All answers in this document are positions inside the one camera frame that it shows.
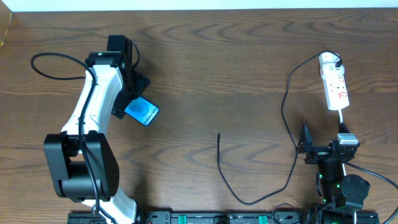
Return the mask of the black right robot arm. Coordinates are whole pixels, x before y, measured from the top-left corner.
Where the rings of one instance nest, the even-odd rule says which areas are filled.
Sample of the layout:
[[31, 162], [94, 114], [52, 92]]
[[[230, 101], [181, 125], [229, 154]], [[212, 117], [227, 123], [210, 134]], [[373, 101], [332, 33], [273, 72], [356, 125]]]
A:
[[305, 163], [318, 166], [318, 191], [330, 209], [357, 212], [363, 208], [370, 184], [362, 177], [347, 174], [345, 162], [354, 159], [360, 146], [358, 138], [339, 126], [336, 139], [327, 146], [315, 146], [306, 124], [301, 124], [298, 153], [305, 154]]

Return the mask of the blue Galaxy smartphone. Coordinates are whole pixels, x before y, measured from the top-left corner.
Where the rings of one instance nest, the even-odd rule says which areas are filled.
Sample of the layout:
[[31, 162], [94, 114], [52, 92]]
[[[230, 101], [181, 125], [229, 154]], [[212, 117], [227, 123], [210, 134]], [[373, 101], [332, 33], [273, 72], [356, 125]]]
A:
[[126, 114], [144, 126], [150, 125], [159, 111], [160, 109], [158, 106], [141, 96], [132, 100], [124, 110]]

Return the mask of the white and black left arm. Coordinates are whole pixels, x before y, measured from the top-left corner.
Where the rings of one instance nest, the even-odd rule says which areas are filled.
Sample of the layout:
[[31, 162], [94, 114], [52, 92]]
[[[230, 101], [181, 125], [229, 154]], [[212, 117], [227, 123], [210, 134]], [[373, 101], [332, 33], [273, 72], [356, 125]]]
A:
[[123, 119], [150, 80], [135, 70], [138, 48], [124, 35], [110, 35], [105, 51], [82, 62], [85, 85], [68, 123], [48, 134], [44, 153], [55, 193], [83, 203], [90, 212], [69, 213], [68, 223], [145, 223], [146, 218], [119, 186], [119, 166], [106, 139], [111, 116]]

